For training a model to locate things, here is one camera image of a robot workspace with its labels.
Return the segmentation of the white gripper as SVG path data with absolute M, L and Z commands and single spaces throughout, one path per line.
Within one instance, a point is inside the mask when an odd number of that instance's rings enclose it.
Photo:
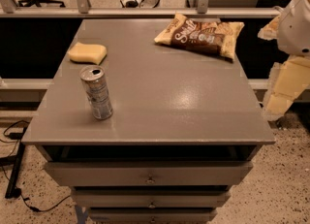
M 291 54 L 283 64 L 273 64 L 263 97 L 263 118 L 276 121 L 310 85 L 310 57 L 304 57 L 310 55 L 309 0 L 291 0 L 258 37 L 267 41 L 278 37 L 278 48 Z

